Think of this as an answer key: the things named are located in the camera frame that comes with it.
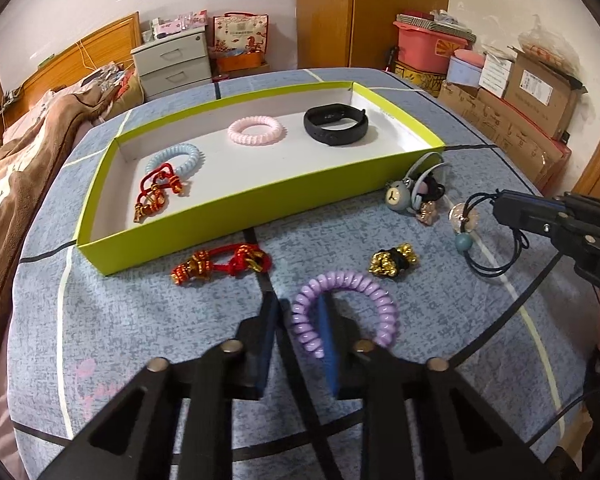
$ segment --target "pink spiral hair tie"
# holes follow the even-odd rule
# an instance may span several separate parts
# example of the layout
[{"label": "pink spiral hair tie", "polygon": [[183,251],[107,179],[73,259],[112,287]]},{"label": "pink spiral hair tie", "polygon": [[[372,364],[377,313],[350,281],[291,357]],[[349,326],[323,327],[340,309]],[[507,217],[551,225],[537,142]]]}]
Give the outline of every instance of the pink spiral hair tie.
[{"label": "pink spiral hair tie", "polygon": [[[269,131],[257,135],[244,134],[243,131],[250,126],[268,126]],[[229,138],[233,142],[247,146],[261,146],[273,142],[280,138],[283,130],[284,127],[279,120],[267,116],[238,119],[227,129]]]},{"label": "pink spiral hair tie", "polygon": [[389,346],[394,340],[397,312],[394,300],[389,296],[389,293],[361,272],[330,270],[326,274],[321,274],[317,278],[309,280],[309,283],[302,287],[300,294],[296,296],[296,300],[291,307],[291,325],[304,349],[314,354],[318,359],[324,357],[322,339],[309,322],[308,313],[320,294],[338,288],[361,292],[373,300],[380,315],[380,323],[374,342],[384,348]]}]

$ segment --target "black fitness band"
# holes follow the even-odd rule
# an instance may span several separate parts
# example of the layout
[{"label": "black fitness band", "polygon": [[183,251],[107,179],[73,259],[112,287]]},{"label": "black fitness band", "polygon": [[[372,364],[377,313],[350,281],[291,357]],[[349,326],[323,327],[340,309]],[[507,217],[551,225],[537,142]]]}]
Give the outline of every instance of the black fitness band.
[{"label": "black fitness band", "polygon": [[[342,119],[353,119],[356,124],[343,130],[327,130],[323,124],[336,123]],[[353,106],[333,104],[310,108],[304,114],[304,129],[318,142],[329,146],[345,146],[365,136],[369,119],[364,110]]]}]

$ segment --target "brown blanket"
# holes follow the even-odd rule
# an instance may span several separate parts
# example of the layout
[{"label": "brown blanket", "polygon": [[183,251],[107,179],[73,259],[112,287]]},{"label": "brown blanket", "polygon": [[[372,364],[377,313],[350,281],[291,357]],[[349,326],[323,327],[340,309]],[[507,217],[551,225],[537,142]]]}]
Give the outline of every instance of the brown blanket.
[{"label": "brown blanket", "polygon": [[5,145],[0,141],[0,344],[11,313],[13,277],[31,222],[71,153],[78,127],[100,115],[118,89],[101,95],[100,88],[94,87],[85,94],[63,96],[22,138]]}]

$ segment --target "drawer handle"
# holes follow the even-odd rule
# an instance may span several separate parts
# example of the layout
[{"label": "drawer handle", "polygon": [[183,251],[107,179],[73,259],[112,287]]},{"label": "drawer handle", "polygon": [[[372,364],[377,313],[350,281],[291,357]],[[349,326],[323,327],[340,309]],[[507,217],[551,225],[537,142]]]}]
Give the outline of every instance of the drawer handle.
[{"label": "drawer handle", "polygon": [[185,73],[178,72],[177,74],[174,74],[174,75],[168,75],[165,79],[171,83],[177,83],[178,81],[182,81],[184,78],[186,78]]},{"label": "drawer handle", "polygon": [[180,49],[177,48],[176,50],[170,50],[169,52],[165,52],[164,54],[160,54],[160,57],[163,57],[166,60],[170,60],[170,59],[176,59],[176,57],[181,57],[182,53],[180,52]]}]

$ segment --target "orange sticker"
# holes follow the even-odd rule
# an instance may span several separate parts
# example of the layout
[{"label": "orange sticker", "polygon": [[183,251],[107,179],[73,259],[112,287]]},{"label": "orange sticker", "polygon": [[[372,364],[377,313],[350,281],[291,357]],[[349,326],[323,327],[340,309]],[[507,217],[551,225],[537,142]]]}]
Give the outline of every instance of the orange sticker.
[{"label": "orange sticker", "polygon": [[451,55],[461,47],[461,44],[453,43],[452,41],[437,40],[436,56],[451,57]]}]

